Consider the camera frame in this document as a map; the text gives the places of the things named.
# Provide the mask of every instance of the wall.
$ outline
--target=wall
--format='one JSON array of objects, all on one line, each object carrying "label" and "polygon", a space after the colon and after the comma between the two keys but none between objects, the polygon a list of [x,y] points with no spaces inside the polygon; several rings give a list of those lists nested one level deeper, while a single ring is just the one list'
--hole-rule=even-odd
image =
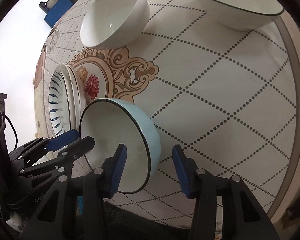
[{"label": "wall", "polygon": [[[41,1],[47,0],[20,0],[0,23],[0,92],[8,95],[5,112],[17,131],[18,146],[35,139],[37,132],[32,79],[51,31]],[[5,135],[10,152],[15,136],[8,123]]]}]

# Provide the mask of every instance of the table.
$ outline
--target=table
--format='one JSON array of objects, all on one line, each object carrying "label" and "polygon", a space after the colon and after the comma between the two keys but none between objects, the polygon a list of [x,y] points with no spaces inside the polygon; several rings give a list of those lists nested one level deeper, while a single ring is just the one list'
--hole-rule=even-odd
[{"label": "table", "polygon": [[[55,136],[49,84],[56,66],[69,64],[87,102],[130,101],[152,118],[160,135],[161,160],[146,187],[107,201],[189,228],[194,200],[181,193],[171,159],[172,147],[181,144],[187,157],[214,175],[239,175],[272,221],[279,220],[300,185],[300,34],[291,17],[285,13],[275,23],[239,32],[215,22],[195,0],[149,0],[151,18],[139,38],[95,50],[80,41],[93,2],[71,7],[43,46],[35,79],[40,135]],[[90,171],[83,158],[74,164],[73,177]]]}]

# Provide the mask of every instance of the dotted diamond pattern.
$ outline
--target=dotted diamond pattern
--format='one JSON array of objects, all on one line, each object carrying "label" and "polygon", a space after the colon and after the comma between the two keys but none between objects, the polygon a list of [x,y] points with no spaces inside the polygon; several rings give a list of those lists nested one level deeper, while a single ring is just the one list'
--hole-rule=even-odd
[{"label": "dotted diamond pattern", "polygon": [[[47,38],[44,105],[57,64],[82,49],[82,19],[95,0],[79,0]],[[135,104],[152,118],[162,156],[146,187],[108,200],[158,223],[191,224],[194,201],[181,193],[172,147],[216,176],[239,175],[267,211],[290,160],[296,126],[296,94],[287,51],[275,23],[238,32],[216,23],[195,0],[149,0],[151,17],[128,44],[132,57],[158,65],[159,73]],[[47,118],[49,136],[55,136]],[[74,163],[73,177],[89,172]],[[217,220],[222,219],[218,200]]]}]

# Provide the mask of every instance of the yellow flower design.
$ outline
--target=yellow flower design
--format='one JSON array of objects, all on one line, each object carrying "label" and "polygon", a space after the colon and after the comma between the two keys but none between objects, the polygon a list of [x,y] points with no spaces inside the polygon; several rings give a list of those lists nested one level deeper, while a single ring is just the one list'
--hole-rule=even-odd
[{"label": "yellow flower design", "polygon": [[80,67],[77,69],[77,73],[81,79],[82,84],[84,84],[87,81],[88,71],[85,67]]}]

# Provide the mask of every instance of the red flower design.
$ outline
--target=red flower design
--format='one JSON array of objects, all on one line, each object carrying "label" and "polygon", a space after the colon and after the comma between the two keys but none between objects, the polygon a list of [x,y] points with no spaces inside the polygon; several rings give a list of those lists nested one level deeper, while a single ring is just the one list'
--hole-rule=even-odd
[{"label": "red flower design", "polygon": [[87,87],[84,90],[91,99],[95,99],[97,95],[99,94],[99,81],[98,77],[96,77],[94,74],[89,76],[87,81]]}]

